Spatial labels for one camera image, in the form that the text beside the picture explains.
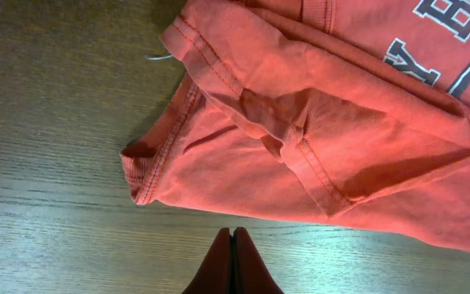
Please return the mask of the orange McKinney Boyd soccer t-shirt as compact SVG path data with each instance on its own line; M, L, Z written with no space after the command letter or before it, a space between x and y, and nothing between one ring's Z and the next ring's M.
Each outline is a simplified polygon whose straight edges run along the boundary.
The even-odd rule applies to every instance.
M187 2L186 73L121 153L136 204L470 252L470 1Z

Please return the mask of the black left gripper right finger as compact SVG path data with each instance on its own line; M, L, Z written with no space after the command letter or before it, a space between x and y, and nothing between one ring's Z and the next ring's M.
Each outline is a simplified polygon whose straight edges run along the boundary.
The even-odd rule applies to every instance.
M245 228L234 230L231 254L231 293L283 294Z

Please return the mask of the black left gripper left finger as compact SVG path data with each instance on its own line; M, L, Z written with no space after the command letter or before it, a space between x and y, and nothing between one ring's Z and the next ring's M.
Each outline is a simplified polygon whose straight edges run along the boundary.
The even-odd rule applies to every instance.
M183 294L227 294L230 288L231 260L231 235L228 228L223 228L215 236Z

